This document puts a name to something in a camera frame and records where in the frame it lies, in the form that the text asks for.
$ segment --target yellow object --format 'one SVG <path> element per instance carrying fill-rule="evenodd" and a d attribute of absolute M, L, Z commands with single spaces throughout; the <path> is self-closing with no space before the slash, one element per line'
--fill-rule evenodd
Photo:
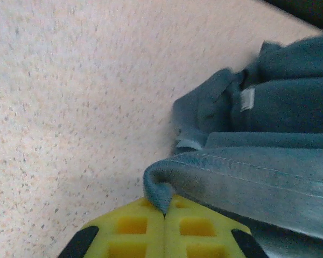
<path fill-rule="evenodd" d="M 245 258 L 231 234 L 250 230 L 175 195 L 164 218 L 145 198 L 84 225 L 99 231 L 85 258 Z"/>

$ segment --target speckled beige carpet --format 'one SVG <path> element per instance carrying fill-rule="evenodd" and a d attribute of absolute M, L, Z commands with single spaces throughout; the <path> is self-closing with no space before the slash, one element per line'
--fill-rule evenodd
<path fill-rule="evenodd" d="M 143 195 L 176 98 L 318 33 L 251 0 L 1 0 L 0 257 L 57 256 Z"/>

